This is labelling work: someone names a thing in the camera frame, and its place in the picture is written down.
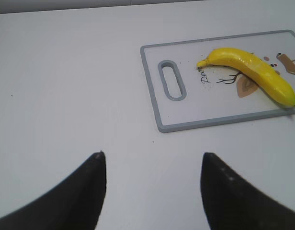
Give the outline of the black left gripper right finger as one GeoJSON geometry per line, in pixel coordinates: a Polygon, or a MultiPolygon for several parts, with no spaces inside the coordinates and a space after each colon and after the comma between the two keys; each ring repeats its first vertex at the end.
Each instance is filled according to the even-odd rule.
{"type": "Polygon", "coordinates": [[[216,154],[203,155],[200,189],[212,230],[295,230],[295,212],[237,174],[216,154]]]}

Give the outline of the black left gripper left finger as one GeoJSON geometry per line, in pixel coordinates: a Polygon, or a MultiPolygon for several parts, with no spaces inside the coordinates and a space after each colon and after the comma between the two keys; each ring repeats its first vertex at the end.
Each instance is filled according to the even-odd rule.
{"type": "Polygon", "coordinates": [[[0,230],[94,230],[106,194],[106,158],[96,152],[50,191],[0,218],[0,230]]]}

